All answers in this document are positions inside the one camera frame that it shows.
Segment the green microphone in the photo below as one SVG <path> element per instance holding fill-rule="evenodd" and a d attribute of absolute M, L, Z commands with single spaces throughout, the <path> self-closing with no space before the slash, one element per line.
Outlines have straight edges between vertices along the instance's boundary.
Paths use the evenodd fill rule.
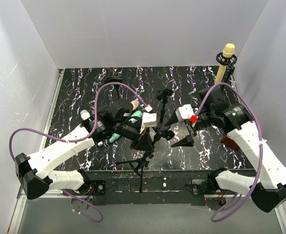
<path fill-rule="evenodd" d="M 131 123 L 136 123 L 139 119 L 141 119 L 143 116 L 143 113 L 141 111 L 136 111 L 131 115 L 131 118 L 128 120 Z M 117 141 L 121 135 L 114 133 L 112 137 L 109 139 L 109 143 L 113 143 Z"/>

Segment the pink microphone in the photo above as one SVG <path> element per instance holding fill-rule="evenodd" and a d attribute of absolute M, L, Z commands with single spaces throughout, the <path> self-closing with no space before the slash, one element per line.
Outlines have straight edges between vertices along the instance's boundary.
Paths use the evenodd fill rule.
<path fill-rule="evenodd" d="M 133 106 L 133 108 L 132 108 L 133 111 L 136 110 L 138 108 L 138 106 L 139 106 L 139 103 L 136 100 L 133 100 L 130 103 Z"/>

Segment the small black tripod stand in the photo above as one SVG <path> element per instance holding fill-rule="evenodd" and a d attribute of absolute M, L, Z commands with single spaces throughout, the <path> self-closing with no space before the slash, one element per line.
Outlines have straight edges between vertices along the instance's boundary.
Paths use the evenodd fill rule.
<path fill-rule="evenodd" d="M 150 143 L 153 147 L 155 147 L 156 142 L 159 141 L 161 138 L 165 138 L 166 140 L 171 140 L 174 137 L 174 135 L 175 135 L 174 132 L 171 130 L 158 131 L 154 135 L 154 138 L 152 141 L 150 141 Z M 142 157 L 135 160 L 116 162 L 116 165 L 129 164 L 132 170 L 135 172 L 135 174 L 140 177 L 139 193 L 143 192 L 143 169 L 147 168 L 149 165 L 149 161 L 147 159 L 148 158 L 152 159 L 153 157 L 154 157 L 154 150 L 145 151 Z"/>

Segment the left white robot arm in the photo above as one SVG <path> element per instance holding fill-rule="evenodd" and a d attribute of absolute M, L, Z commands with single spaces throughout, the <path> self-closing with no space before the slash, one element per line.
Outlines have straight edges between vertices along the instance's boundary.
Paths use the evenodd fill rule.
<path fill-rule="evenodd" d="M 69 189 L 82 195 L 94 190 L 95 181 L 84 170 L 68 172 L 56 171 L 55 168 L 114 134 L 131 140 L 132 149 L 153 152 L 155 147 L 147 129 L 157 125 L 157 115 L 151 106 L 147 106 L 140 116 L 136 116 L 137 107 L 136 101 L 119 99 L 94 115 L 83 110 L 82 122 L 60 141 L 30 155 L 17 155 L 16 175 L 26 197 L 36 199 L 49 190 Z"/>

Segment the yellow microphone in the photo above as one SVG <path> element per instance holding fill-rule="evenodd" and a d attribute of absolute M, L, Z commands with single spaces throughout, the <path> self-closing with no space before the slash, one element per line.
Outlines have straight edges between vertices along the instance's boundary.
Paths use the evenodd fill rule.
<path fill-rule="evenodd" d="M 217 54 L 216 61 L 219 63 L 219 68 L 215 78 L 215 84 L 222 82 L 226 69 L 233 67 L 237 62 L 237 57 L 234 53 L 235 45 L 232 43 L 227 43 L 222 52 Z"/>

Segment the black tripod shock-mount stand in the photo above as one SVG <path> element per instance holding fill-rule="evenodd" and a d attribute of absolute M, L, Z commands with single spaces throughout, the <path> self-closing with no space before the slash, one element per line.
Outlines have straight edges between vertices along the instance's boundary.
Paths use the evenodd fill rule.
<path fill-rule="evenodd" d="M 226 75 L 225 82 L 227 82 L 235 70 L 234 65 L 237 62 L 237 57 L 234 53 L 220 52 L 216 55 L 216 61 L 219 63 L 219 68 L 215 78 L 215 84 L 222 82 L 224 75 Z"/>

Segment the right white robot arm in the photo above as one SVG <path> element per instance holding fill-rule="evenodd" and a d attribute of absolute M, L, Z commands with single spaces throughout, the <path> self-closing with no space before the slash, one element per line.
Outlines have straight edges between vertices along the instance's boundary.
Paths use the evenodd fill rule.
<path fill-rule="evenodd" d="M 214 125 L 223 129 L 222 144 L 231 149 L 240 149 L 256 170 L 255 177 L 236 174 L 219 168 L 207 176 L 208 188 L 230 190 L 241 195 L 250 195 L 254 204 L 268 213 L 286 201 L 286 167 L 275 156 L 266 141 L 259 135 L 258 123 L 245 105 L 226 103 L 219 83 L 199 92 L 202 100 L 197 111 L 190 104 L 183 105 L 165 123 L 186 124 L 189 134 L 173 144 L 173 147 L 193 146 L 197 131 Z"/>

